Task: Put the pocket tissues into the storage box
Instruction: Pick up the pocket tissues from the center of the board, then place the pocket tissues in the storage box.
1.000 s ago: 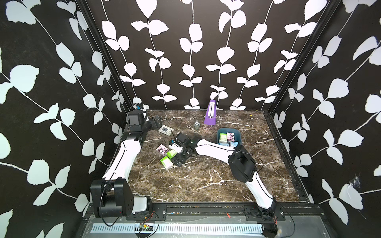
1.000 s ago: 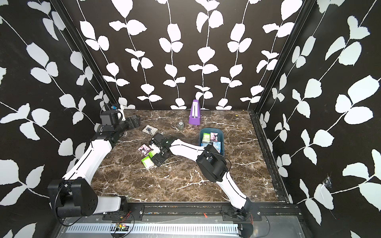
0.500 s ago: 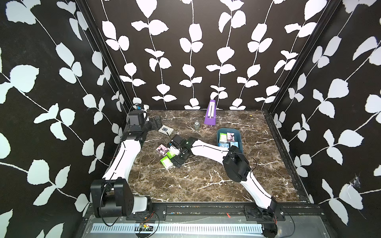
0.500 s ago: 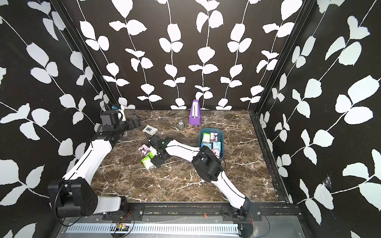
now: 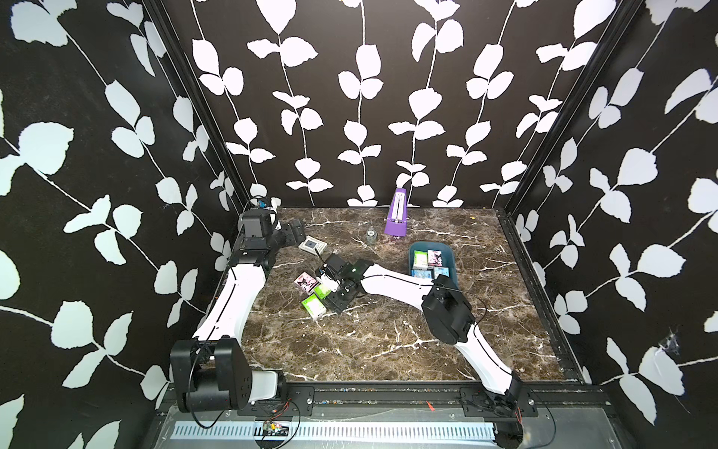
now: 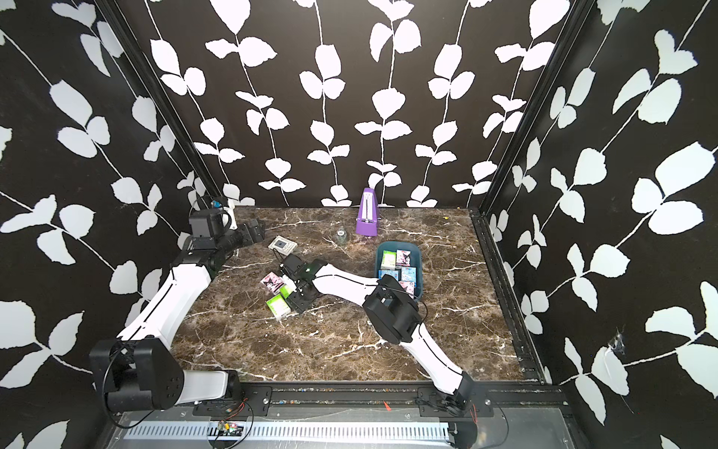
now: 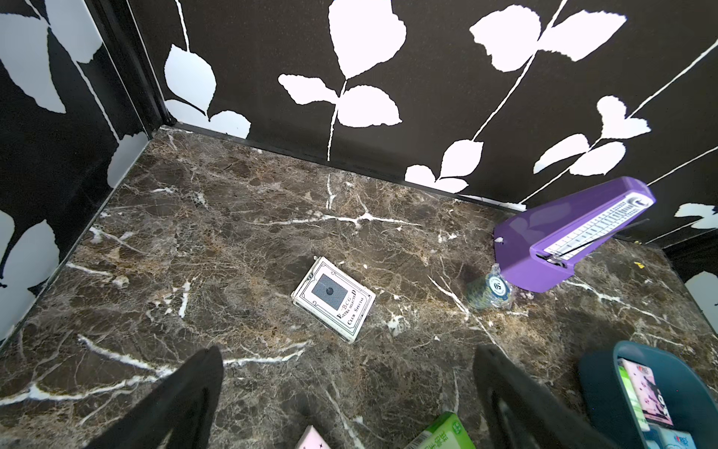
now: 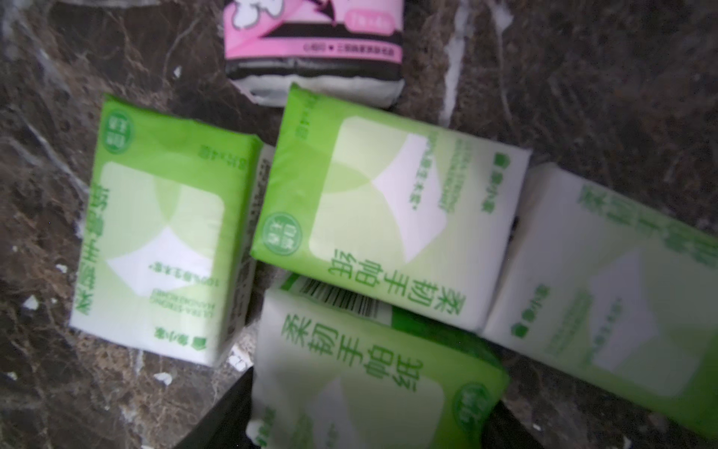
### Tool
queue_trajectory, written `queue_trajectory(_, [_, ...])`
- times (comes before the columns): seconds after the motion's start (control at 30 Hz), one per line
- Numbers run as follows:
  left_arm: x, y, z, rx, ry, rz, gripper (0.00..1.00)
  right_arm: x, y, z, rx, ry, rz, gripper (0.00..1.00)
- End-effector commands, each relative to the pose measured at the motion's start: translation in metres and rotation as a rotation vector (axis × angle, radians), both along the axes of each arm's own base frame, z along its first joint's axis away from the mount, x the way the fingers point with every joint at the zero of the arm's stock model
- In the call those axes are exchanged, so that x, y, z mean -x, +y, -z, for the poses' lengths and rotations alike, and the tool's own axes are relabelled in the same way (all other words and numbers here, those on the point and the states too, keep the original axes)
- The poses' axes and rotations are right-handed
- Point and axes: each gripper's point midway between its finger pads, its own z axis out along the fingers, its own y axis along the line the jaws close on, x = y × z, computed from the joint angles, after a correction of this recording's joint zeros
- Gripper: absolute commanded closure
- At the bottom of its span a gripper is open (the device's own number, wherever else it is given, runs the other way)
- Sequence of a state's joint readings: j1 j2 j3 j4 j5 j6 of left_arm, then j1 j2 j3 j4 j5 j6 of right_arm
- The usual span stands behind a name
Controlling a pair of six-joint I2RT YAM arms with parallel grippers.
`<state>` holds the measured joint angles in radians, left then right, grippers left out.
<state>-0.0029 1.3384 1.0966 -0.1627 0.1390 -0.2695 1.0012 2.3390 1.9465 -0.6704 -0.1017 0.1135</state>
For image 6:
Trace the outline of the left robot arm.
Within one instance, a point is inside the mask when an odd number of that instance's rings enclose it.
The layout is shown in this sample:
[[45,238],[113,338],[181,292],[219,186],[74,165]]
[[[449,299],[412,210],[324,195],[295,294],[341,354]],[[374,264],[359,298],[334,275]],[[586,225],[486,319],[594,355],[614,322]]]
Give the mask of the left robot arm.
[[240,247],[265,239],[257,219],[237,223],[229,209],[195,211],[168,278],[116,338],[101,340],[90,363],[101,405],[109,415],[166,410],[178,404],[231,398],[237,379],[227,370],[183,370],[171,346],[187,312]]

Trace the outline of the blue cartoon tissue pack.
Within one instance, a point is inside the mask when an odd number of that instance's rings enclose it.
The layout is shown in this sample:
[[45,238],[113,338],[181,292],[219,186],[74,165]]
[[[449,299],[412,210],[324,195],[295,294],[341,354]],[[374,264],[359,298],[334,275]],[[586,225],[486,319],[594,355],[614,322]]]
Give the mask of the blue cartoon tissue pack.
[[399,273],[401,278],[400,281],[417,281],[417,269],[415,267],[401,267]]
[[382,269],[379,271],[379,278],[383,278],[384,276],[390,276],[397,281],[401,280],[399,271],[396,269]]

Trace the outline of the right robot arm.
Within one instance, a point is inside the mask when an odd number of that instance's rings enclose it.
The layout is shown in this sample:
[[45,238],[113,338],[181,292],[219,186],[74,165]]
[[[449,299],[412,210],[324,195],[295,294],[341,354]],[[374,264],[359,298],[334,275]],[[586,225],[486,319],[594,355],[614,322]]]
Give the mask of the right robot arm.
[[362,307],[379,336],[404,348],[429,375],[438,391],[431,402],[434,408],[453,416],[467,411],[473,379],[441,350],[426,327],[420,303],[395,278],[366,278],[321,259],[305,262],[294,254],[280,262],[280,272],[295,288],[287,299],[292,310],[302,314],[314,299],[323,296]]

